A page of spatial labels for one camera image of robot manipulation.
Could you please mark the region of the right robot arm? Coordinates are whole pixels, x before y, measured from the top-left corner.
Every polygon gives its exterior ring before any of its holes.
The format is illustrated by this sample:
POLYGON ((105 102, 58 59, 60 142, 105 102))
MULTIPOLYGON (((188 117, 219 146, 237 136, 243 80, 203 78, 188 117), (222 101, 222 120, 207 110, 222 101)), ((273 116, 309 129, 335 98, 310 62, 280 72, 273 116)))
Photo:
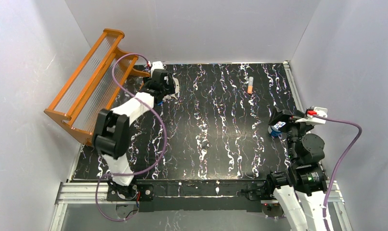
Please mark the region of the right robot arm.
POLYGON ((327 211, 323 139, 310 131, 326 123, 328 110, 312 106, 305 112, 271 108, 269 126, 286 134, 290 165, 285 172, 266 177, 264 194, 278 201, 293 231, 331 231, 327 211))

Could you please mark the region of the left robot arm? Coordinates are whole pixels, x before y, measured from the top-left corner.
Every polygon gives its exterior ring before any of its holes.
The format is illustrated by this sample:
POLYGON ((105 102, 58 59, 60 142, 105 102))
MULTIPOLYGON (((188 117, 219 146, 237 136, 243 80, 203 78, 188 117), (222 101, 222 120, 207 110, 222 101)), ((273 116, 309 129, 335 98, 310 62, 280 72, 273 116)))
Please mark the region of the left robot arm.
POLYGON ((143 79, 141 89, 124 104, 111 110, 102 109, 97 116, 92 145, 108 164, 113 181, 129 186, 133 171, 129 166, 127 150, 130 126, 144 113, 180 91, 177 78, 164 69, 154 69, 143 79))

